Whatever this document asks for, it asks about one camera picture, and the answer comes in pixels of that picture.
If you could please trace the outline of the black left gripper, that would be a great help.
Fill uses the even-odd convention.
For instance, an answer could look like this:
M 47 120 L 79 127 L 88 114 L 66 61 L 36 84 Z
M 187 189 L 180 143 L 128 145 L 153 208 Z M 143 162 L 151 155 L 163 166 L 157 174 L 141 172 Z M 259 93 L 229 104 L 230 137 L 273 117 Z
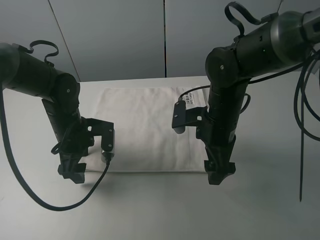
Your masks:
M 75 184 L 85 182 L 86 164 L 80 163 L 80 160 L 89 154 L 88 144 L 87 119 L 80 117 L 69 125 L 62 139 L 51 150 L 52 154 L 58 154 L 60 158 L 57 169 L 59 175 L 71 179 Z

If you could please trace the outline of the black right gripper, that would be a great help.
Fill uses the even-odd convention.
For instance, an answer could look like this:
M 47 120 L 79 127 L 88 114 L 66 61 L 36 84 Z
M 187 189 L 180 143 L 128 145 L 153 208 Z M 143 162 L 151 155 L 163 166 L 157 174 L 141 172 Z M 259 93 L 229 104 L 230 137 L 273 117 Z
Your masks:
M 204 170 L 207 173 L 210 185 L 220 185 L 224 179 L 236 172 L 236 165 L 230 162 L 236 142 L 235 130 L 223 133 L 213 131 L 210 123 L 201 123 L 196 127 L 196 138 L 203 141 L 208 160 L 204 161 Z

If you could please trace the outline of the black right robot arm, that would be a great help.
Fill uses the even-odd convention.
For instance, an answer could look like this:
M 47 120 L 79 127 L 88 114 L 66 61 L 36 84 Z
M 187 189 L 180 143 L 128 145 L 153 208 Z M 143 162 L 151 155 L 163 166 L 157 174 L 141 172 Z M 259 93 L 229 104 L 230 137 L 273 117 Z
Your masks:
M 205 144 L 208 159 L 204 169 L 211 185 L 221 184 L 236 171 L 230 158 L 249 81 L 306 61 L 320 41 L 318 9 L 272 13 L 256 19 L 233 1 L 224 12 L 239 35 L 233 44 L 214 48 L 206 58 L 208 109 L 202 111 L 196 134 Z

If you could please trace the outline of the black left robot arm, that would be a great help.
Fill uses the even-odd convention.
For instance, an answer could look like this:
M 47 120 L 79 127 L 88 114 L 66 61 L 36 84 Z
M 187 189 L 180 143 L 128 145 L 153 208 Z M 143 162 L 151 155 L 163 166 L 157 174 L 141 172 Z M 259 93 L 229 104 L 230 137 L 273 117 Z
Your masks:
M 75 184 L 85 181 L 87 156 L 93 143 L 88 124 L 79 111 L 80 84 L 52 63 L 31 56 L 16 44 L 0 45 L 0 84 L 4 89 L 41 98 L 58 143 L 51 153 L 59 155 L 58 173 Z

